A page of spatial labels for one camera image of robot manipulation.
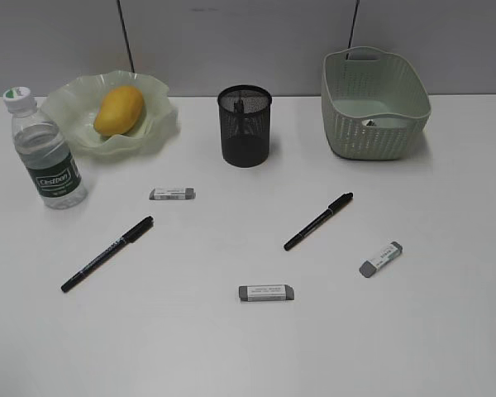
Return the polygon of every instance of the wavy glass bowl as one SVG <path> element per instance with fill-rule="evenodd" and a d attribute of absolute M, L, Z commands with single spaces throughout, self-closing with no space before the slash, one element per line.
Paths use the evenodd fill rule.
<path fill-rule="evenodd" d="M 106 138 L 93 129 L 101 102 L 107 93 L 122 85 L 133 85 L 142 93 L 145 107 L 136 125 L 125 135 Z M 83 76 L 49 94 L 42 110 L 62 131 L 73 151 L 90 155 L 114 155 L 135 151 L 150 140 L 166 139 L 162 121 L 174 108 L 167 98 L 169 88 L 145 74 L 115 70 Z"/>

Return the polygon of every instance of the eraser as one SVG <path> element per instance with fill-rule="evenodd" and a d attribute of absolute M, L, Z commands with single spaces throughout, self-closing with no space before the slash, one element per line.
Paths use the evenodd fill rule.
<path fill-rule="evenodd" d="M 149 200 L 191 200 L 196 196 L 193 188 L 152 189 Z"/>
<path fill-rule="evenodd" d="M 243 302 L 268 300 L 294 300 L 294 290 L 290 285 L 242 285 L 239 298 Z"/>
<path fill-rule="evenodd" d="M 387 245 L 382 251 L 373 256 L 373 258 L 365 261 L 360 267 L 360 273 L 364 277 L 369 279 L 382 266 L 386 265 L 402 253 L 403 246 L 401 246 L 397 242 L 392 242 L 391 244 Z"/>

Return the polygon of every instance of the gray wall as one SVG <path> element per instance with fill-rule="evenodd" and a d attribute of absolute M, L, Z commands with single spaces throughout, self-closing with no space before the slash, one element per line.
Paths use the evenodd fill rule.
<path fill-rule="evenodd" d="M 259 84 L 318 95 L 355 0 L 122 0 L 136 71 L 172 95 Z M 407 57 L 430 93 L 496 93 L 496 0 L 361 0 L 355 45 Z M 130 69 L 116 0 L 0 1 L 0 94 Z"/>
<path fill-rule="evenodd" d="M 354 44 L 406 57 L 430 93 L 496 93 L 496 0 L 361 0 Z"/>
<path fill-rule="evenodd" d="M 129 67 L 115 0 L 0 0 L 0 95 Z"/>
<path fill-rule="evenodd" d="M 125 0 L 136 70 L 174 94 L 233 84 L 318 94 L 322 57 L 347 45 L 354 0 Z"/>

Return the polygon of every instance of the water bottle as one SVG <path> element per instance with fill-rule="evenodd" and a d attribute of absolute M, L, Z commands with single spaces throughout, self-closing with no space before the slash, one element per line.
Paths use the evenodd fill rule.
<path fill-rule="evenodd" d="M 26 87 L 5 92 L 3 101 L 12 113 L 15 149 L 44 204 L 54 209 L 73 207 L 87 191 L 59 127 L 36 105 Z"/>

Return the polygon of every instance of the woven basket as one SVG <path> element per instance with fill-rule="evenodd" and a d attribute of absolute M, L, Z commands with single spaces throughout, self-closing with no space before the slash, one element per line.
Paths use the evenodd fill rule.
<path fill-rule="evenodd" d="M 323 124 L 337 155 L 398 159 L 422 132 L 430 112 L 427 92 L 402 56 L 356 47 L 325 57 Z"/>

